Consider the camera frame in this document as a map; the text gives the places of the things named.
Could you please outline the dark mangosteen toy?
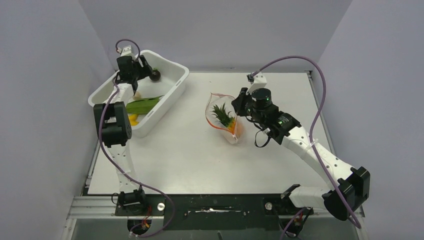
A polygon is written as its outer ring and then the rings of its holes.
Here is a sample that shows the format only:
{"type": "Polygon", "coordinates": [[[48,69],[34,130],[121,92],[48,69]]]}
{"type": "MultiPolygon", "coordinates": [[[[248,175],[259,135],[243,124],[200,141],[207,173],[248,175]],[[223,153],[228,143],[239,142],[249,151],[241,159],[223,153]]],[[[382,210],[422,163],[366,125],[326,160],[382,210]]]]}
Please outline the dark mangosteen toy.
{"type": "Polygon", "coordinates": [[[153,68],[150,75],[149,75],[149,78],[152,82],[158,82],[161,79],[161,76],[162,75],[161,75],[160,71],[156,68],[153,68]]]}

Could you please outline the toy pineapple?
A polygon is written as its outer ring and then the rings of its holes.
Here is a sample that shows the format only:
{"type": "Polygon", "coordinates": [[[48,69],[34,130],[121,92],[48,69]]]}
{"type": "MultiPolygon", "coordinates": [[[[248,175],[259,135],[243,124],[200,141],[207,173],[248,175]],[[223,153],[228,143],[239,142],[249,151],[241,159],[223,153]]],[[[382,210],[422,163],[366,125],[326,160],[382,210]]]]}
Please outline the toy pineapple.
{"type": "Polygon", "coordinates": [[[240,120],[230,116],[231,111],[226,111],[226,104],[223,103],[221,107],[214,105],[212,107],[212,115],[233,135],[240,138],[244,133],[244,126],[240,120]]]}

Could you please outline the clear zip top bag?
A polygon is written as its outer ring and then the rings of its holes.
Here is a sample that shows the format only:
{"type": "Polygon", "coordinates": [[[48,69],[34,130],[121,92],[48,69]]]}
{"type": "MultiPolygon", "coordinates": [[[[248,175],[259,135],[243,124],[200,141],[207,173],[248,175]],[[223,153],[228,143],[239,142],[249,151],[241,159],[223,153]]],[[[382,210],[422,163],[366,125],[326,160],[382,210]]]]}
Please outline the clear zip top bag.
{"type": "Polygon", "coordinates": [[[232,95],[211,93],[205,107],[205,118],[208,124],[218,130],[231,144],[240,144],[245,138],[243,120],[232,106],[235,98],[232,95]]]}

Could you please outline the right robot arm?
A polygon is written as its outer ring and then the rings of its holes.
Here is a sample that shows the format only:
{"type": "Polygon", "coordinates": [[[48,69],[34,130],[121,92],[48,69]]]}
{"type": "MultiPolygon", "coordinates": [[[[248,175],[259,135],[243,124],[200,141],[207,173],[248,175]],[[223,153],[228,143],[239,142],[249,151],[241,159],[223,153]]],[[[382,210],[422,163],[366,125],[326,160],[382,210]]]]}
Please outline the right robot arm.
{"type": "Polygon", "coordinates": [[[366,168],[355,168],[323,147],[296,118],[272,103],[267,88],[248,92],[243,87],[231,105],[237,116],[246,117],[268,141],[296,154],[326,182],[326,187],[289,187],[281,199],[286,213],[314,208],[327,210],[341,221],[354,218],[353,212],[369,197],[371,175],[366,168]]]}

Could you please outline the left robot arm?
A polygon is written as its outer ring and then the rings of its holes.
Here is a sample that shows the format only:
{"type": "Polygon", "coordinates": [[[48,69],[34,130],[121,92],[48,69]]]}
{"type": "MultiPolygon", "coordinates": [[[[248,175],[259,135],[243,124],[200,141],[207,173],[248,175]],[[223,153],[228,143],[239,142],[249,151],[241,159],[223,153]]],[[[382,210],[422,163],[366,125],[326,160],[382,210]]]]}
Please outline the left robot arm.
{"type": "Polygon", "coordinates": [[[128,141],[132,126],[126,104],[135,95],[138,81],[152,74],[146,58],[121,55],[117,58],[118,72],[112,79],[113,91],[104,103],[93,106],[94,119],[100,147],[106,158],[116,168],[119,180],[116,207],[133,215],[150,211],[142,184],[138,180],[128,141]]]}

